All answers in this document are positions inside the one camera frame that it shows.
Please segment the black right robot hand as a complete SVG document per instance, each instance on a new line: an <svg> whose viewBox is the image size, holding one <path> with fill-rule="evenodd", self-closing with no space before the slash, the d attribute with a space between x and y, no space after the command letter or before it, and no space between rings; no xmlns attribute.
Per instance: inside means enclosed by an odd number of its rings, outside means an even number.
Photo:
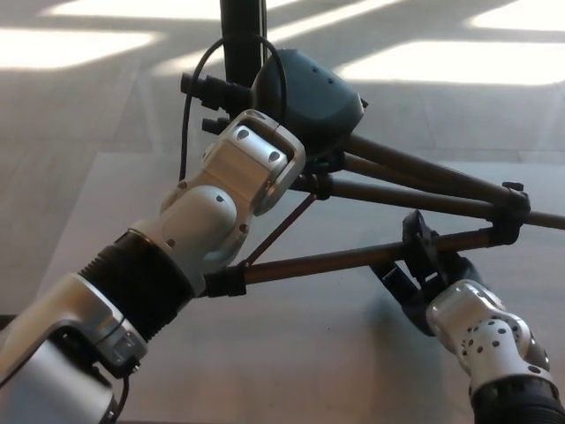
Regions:
<svg viewBox="0 0 565 424"><path fill-rule="evenodd" d="M403 219L402 227L402 242L407 245L403 261L409 272L404 273L395 261L369 266L411 324L429 337L433 332L426 320L426 309L431 301L460 280L482 281L476 267L457 249L440 251L434 246L439 236L415 210Z"/></svg>

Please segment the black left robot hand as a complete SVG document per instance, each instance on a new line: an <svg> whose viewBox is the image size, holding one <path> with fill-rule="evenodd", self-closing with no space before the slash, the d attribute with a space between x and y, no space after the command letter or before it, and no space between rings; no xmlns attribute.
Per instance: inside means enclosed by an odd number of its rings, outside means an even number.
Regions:
<svg viewBox="0 0 565 424"><path fill-rule="evenodd" d="M281 124L301 141L309 161L339 149L360 123L366 102L331 69L306 53L280 49L278 54L286 90L282 91L277 62L271 57L252 84L252 107L279 120L286 100Z"/></svg>

